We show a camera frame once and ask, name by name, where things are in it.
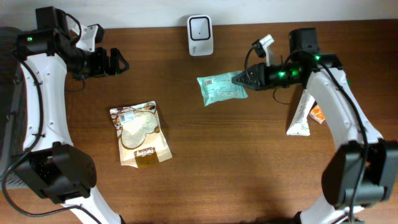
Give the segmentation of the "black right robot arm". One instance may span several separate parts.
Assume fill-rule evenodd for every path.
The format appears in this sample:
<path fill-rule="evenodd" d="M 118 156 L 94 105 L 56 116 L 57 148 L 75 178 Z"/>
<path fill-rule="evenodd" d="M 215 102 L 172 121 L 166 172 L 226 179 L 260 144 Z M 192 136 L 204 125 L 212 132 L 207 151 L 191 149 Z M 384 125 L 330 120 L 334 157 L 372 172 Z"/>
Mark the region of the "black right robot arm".
<path fill-rule="evenodd" d="M 246 65 L 232 82 L 252 90 L 302 85 L 322 109 L 336 149 L 322 174 L 321 196 L 292 223 L 355 223 L 356 213 L 391 197 L 397 142 L 386 141 L 369 122 L 338 56 L 321 53 L 315 28 L 292 30 L 289 56 L 278 65 L 270 62 L 272 41 L 265 36 L 252 43 L 262 62 Z"/>

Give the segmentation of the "teal wipes packet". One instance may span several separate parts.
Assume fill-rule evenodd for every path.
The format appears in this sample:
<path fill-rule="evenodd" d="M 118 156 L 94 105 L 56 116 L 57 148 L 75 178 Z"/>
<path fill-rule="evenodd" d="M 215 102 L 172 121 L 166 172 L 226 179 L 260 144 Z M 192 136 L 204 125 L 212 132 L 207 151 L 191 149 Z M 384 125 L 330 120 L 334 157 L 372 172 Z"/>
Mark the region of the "teal wipes packet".
<path fill-rule="evenodd" d="M 232 83 L 232 78 L 240 73 L 241 70 L 238 70 L 208 77 L 198 77 L 197 82 L 200 86 L 204 106 L 219 101 L 247 98 L 246 90 L 242 86 Z"/>

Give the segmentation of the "white cosmetic tube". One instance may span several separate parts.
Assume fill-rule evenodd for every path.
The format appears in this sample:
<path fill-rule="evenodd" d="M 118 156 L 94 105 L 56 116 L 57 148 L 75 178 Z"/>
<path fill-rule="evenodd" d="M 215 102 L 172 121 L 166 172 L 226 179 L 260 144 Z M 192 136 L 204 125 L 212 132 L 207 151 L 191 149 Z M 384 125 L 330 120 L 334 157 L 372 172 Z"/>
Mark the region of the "white cosmetic tube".
<path fill-rule="evenodd" d="M 310 128 L 308 125 L 307 116 L 315 102 L 314 97 L 308 92 L 307 89 L 303 90 L 299 104 L 297 106 L 291 124 L 286 131 L 288 136 L 309 136 Z"/>

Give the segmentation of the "beige snack bag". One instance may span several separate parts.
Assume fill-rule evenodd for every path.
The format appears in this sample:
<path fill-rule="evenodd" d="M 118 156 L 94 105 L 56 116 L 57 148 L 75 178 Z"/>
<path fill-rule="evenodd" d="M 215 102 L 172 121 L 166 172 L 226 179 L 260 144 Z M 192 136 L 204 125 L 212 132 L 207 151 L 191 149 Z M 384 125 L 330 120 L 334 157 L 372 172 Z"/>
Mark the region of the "beige snack bag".
<path fill-rule="evenodd" d="M 143 168 L 172 158 L 155 101 L 109 110 L 122 166 Z"/>

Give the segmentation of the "orange tissue pack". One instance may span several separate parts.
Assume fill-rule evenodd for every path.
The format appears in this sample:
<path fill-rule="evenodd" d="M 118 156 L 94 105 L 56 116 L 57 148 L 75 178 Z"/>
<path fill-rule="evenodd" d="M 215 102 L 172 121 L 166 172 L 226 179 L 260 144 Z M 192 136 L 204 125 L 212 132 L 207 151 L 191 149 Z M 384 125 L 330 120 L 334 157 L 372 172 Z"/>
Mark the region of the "orange tissue pack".
<path fill-rule="evenodd" d="M 318 122 L 319 124 L 322 124 L 325 120 L 325 116 L 323 114 L 322 109 L 320 108 L 320 106 L 318 104 L 316 104 L 309 113 L 310 117 L 315 120 L 316 122 Z"/>

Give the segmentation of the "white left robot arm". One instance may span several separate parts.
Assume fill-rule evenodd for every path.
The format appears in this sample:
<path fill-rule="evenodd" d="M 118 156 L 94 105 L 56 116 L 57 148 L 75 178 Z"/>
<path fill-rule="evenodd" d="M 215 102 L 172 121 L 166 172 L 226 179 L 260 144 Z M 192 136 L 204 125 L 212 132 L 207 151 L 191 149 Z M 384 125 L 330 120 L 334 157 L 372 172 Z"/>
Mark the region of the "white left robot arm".
<path fill-rule="evenodd" d="M 3 178 L 17 176 L 38 197 L 71 211 L 83 223 L 122 223 L 97 186 L 95 163 L 72 142 L 65 109 L 65 79 L 118 75 L 129 64 L 116 48 L 100 46 L 99 24 L 79 25 L 71 37 L 70 15 L 53 6 L 38 8 L 37 27 L 17 36 L 14 56 L 19 61 L 27 100 L 22 154 L 6 166 Z"/>

